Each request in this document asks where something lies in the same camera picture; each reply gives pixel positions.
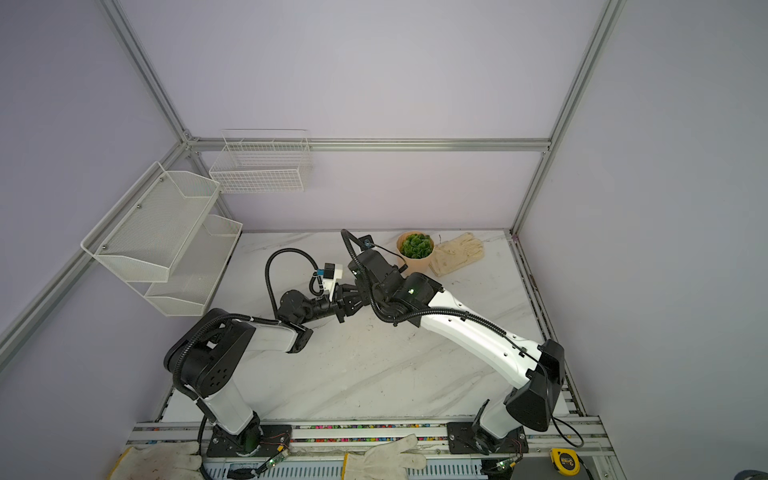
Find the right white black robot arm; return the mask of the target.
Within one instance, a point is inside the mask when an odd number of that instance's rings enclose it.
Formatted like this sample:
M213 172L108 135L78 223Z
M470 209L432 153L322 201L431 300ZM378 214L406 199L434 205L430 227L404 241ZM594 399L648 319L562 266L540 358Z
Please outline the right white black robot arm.
M411 323L439 334L484 361L509 383L509 392L486 401L473 420L476 451L494 453L520 428L545 432L559 422L554 410L566 380L562 345L553 339L536 343L505 330L425 274L403 276L370 236L358 238L343 229L341 238L362 302L379 320L393 326Z

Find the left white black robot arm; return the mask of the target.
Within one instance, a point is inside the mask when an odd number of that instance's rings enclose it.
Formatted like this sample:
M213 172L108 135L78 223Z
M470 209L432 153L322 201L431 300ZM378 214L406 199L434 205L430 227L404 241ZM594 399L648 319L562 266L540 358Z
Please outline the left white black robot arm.
M271 267L285 254L300 255L313 267L310 296L298 290L275 296ZM369 304L355 285L341 282L341 265L321 266L301 249L277 250L268 258L264 276L271 319L212 308L169 349L163 361L174 388L193 401L205 422L213 424L214 437L227 441L241 456L253 454L266 442L258 414L234 380L246 355L262 351L297 354L308 344L315 325L332 316L342 322Z

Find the potted green plant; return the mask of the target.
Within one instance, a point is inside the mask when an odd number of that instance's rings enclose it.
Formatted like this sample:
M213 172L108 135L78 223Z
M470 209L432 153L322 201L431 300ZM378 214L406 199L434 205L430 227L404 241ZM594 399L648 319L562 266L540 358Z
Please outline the potted green plant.
M398 262L401 267L405 267L405 276L427 273L435 248L429 235L420 231L405 232L398 238L396 247L401 256Z

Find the beige work glove on table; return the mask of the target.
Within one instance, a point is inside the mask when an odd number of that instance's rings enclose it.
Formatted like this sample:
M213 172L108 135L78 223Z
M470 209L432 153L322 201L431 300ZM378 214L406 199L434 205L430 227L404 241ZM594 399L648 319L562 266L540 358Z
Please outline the beige work glove on table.
M485 256L483 242L472 233L463 233L435 247L430 268L438 277L482 260Z

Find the white mesh shelf lower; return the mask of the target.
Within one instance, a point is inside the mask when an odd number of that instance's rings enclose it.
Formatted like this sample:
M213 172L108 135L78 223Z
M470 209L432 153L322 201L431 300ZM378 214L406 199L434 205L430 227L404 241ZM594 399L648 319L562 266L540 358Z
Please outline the white mesh shelf lower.
M153 283L144 298L167 317L202 316L210 304L242 224L208 215L166 283Z

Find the white mesh shelf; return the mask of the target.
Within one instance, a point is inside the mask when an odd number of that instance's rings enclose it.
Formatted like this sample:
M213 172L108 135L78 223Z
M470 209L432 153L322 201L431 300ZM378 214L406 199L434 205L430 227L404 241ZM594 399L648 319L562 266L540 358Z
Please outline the white mesh shelf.
M208 215L166 283L153 283L144 298L167 317L202 316L210 304L242 224Z
M126 283L166 283L220 194L220 184L154 163L80 246Z

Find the white glove front centre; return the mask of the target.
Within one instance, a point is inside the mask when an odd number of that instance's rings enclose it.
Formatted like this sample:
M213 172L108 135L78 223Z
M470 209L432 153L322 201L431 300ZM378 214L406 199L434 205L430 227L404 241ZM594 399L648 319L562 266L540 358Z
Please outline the white glove front centre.
M372 447L362 454L347 453L341 478L408 479L411 470L424 470L428 464L423 454L413 452L417 446L417 437L410 434L399 440Z

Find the white glove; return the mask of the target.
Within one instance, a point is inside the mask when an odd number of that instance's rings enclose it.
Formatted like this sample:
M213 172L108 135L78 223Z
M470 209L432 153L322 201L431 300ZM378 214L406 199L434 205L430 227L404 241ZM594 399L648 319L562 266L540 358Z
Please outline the white glove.
M410 434L399 440L372 447L362 454L347 453L341 478L408 479L411 470L424 470L428 464L423 454L413 452L417 446L417 437Z
M202 457L196 442L128 447L108 474L110 480L202 479Z

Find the white mesh shelf upper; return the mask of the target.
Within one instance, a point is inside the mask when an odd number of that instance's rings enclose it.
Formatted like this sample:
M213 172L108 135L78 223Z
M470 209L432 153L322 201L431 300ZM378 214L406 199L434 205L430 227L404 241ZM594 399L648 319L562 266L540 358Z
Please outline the white mesh shelf upper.
M126 283L166 283L220 194L220 184L154 163L80 246Z

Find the white glove front left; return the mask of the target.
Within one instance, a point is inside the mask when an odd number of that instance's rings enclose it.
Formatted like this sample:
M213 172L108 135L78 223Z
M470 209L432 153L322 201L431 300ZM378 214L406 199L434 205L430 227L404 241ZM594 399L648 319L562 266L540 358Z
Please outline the white glove front left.
M202 479L202 457L196 442L128 447L108 474L110 480Z

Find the yellow tape measure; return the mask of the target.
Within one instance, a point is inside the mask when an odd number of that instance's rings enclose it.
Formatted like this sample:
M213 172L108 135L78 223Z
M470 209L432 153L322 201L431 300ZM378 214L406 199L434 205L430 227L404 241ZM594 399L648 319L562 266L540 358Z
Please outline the yellow tape measure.
M574 477L581 472L582 463L575 450L553 448L550 459L555 470L564 477Z

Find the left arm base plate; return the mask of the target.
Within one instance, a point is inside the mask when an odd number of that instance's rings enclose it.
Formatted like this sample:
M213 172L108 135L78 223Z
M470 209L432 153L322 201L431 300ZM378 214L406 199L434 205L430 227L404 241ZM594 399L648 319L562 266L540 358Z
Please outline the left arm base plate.
M206 450L209 458L268 458L281 450L287 450L292 437L292 427L287 424L247 427L238 435L227 433L214 426Z

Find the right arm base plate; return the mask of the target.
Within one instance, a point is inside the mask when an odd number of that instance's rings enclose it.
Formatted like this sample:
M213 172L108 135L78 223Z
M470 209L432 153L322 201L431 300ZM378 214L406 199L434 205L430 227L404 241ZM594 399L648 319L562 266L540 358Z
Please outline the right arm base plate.
M526 454L529 446L524 429L518 427L503 439L497 439L472 422L446 424L448 449L451 454Z

